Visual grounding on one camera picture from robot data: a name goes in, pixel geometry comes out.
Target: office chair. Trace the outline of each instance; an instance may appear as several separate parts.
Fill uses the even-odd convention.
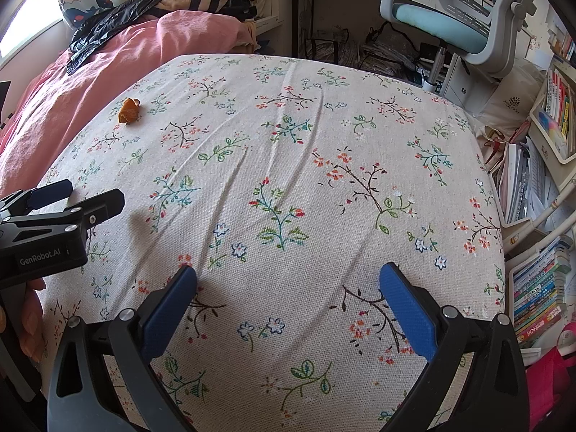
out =
[[[526,14],[534,15],[534,0],[492,0],[494,6],[474,0],[439,0],[450,16],[412,4],[382,0],[380,14],[390,22],[416,27],[440,39],[430,76],[423,89],[434,92],[447,48],[489,76],[506,76],[514,64],[516,33]]]

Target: blue seat cushion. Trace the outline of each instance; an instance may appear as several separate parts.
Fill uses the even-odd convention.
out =
[[[392,15],[468,53],[480,53],[488,43],[488,39],[473,28],[431,9],[400,3],[392,6]]]

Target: pink bag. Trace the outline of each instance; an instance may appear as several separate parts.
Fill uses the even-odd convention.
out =
[[[565,331],[576,334],[576,323],[568,323],[562,333]],[[576,366],[576,355],[564,359],[558,348],[554,347],[526,371],[531,431],[570,388],[571,378],[567,369],[573,366]]]

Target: picture frame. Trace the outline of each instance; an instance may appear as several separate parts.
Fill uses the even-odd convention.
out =
[[[306,58],[306,39],[312,37],[314,0],[292,0],[292,57]]]

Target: stack of books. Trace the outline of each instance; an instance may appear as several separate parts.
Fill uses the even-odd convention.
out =
[[[538,120],[563,159],[576,153],[574,102],[574,90],[558,69],[548,70],[546,99]]]
[[[575,50],[574,41],[572,40],[568,32],[566,32],[566,34],[559,33],[558,35],[551,34],[548,43],[550,44],[552,51],[556,55],[559,55],[561,58],[568,60],[569,62],[572,61],[573,57],[576,59],[576,57],[574,56],[574,50]]]
[[[571,246],[569,237],[557,237],[514,276],[514,331],[521,348],[531,347],[566,310],[564,285],[571,271]]]
[[[507,144],[498,177],[498,196],[507,224],[526,217],[530,187],[529,153],[524,144]]]

